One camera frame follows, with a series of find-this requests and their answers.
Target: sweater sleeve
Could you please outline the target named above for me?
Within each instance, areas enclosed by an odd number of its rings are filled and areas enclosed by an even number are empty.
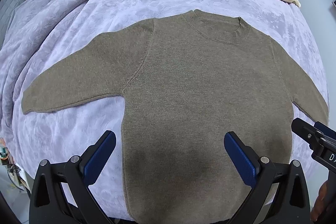
[[[23,113],[51,112],[122,96],[143,64],[153,29],[153,19],[148,19],[97,35],[31,83],[23,94]]]
[[[282,82],[292,102],[313,121],[328,124],[328,106],[304,70],[271,39],[273,55]]]

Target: ribbed collar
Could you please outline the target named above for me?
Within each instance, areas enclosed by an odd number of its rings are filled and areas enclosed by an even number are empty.
[[[247,37],[251,28],[251,26],[247,24],[241,17],[226,17],[222,15],[206,13],[201,10],[191,10],[183,14],[183,17],[187,20],[189,25],[198,31],[201,35],[212,40],[229,44],[238,44],[239,42],[242,42]],[[226,32],[221,29],[215,29],[213,26],[210,26],[209,23],[205,24],[202,22],[201,18],[230,23],[232,25],[236,25],[237,30],[234,32]]]

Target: floor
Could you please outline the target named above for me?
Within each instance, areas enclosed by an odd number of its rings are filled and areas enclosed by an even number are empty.
[[[0,190],[8,205],[21,223],[29,223],[30,199],[25,191],[20,191],[12,185],[8,178],[5,166],[0,166]]]

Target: sweater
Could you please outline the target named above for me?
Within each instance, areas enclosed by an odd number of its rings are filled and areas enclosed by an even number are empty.
[[[223,147],[235,131],[259,156],[288,163],[292,103],[324,124],[310,77],[242,18],[200,10],[102,33],[39,75],[22,110],[50,112],[123,96],[123,184],[140,224],[230,218],[250,188]]]

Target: wall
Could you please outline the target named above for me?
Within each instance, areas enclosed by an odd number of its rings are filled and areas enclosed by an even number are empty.
[[[305,17],[320,51],[327,75],[330,116],[329,127],[336,130],[336,8],[333,0],[299,0]],[[328,178],[328,170],[319,170],[307,180],[310,204],[314,204],[320,186]]]

